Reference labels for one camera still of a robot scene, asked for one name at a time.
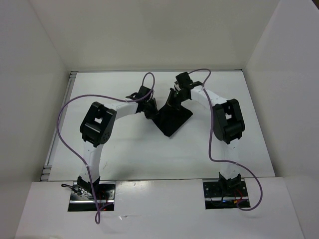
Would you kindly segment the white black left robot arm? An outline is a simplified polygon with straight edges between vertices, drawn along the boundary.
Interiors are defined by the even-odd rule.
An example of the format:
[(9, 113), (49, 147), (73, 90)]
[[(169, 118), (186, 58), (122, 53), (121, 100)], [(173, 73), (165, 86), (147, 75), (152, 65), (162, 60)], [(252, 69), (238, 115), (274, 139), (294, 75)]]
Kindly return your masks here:
[(153, 119), (158, 114), (153, 91), (145, 86), (140, 86), (138, 92), (122, 102), (91, 104), (80, 125), (85, 163), (77, 179), (77, 185), (86, 198), (94, 199), (99, 194), (102, 149), (111, 137), (115, 121), (141, 112), (145, 113), (147, 119)]

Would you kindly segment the black skirt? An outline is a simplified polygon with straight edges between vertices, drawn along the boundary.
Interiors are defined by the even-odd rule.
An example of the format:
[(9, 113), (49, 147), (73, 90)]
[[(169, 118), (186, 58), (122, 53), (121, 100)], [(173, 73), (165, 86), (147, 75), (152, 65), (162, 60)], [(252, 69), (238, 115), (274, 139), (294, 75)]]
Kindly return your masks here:
[(183, 106), (178, 110), (165, 104), (159, 110), (153, 122), (165, 136), (171, 137), (192, 115), (193, 113)]

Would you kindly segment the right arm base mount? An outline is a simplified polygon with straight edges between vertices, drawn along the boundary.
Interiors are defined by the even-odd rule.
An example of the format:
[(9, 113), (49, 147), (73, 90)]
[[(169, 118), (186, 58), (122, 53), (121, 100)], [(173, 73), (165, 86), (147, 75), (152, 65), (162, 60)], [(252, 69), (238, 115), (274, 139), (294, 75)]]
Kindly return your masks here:
[(203, 181), (203, 191), (206, 210), (233, 209), (237, 208), (237, 203), (244, 209), (251, 207), (245, 181), (230, 192), (222, 192), (217, 181)]

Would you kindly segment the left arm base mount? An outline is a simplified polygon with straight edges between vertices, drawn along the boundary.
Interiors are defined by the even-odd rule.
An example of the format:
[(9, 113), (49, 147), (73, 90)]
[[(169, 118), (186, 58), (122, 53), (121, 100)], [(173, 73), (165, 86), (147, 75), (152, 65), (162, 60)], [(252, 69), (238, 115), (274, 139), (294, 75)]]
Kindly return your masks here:
[[(71, 190), (69, 199), (69, 212), (96, 212), (94, 197), (81, 189), (76, 182), (62, 183), (61, 187)], [(97, 205), (102, 212), (114, 211), (116, 182), (102, 181), (96, 193)]]

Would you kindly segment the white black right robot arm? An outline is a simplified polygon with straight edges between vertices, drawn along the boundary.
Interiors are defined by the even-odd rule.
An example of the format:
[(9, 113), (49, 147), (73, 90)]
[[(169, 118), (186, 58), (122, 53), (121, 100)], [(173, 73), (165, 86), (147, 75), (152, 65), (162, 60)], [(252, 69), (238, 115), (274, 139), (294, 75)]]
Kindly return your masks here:
[[(211, 161), (221, 163), (219, 172), (219, 192), (224, 196), (231, 195), (241, 180), (236, 171), (238, 162), (237, 145), (245, 130), (240, 104), (237, 99), (226, 99), (205, 87), (205, 82), (194, 82), (188, 72), (176, 76), (174, 87), (170, 89), (161, 114), (165, 120), (171, 121), (171, 127), (165, 131), (167, 136), (173, 135), (189, 118), (192, 112), (185, 109), (182, 103), (193, 100), (210, 110), (211, 127), (208, 156)], [(214, 159), (211, 155), (212, 139), (216, 137), (224, 143), (224, 153), (228, 158)]]

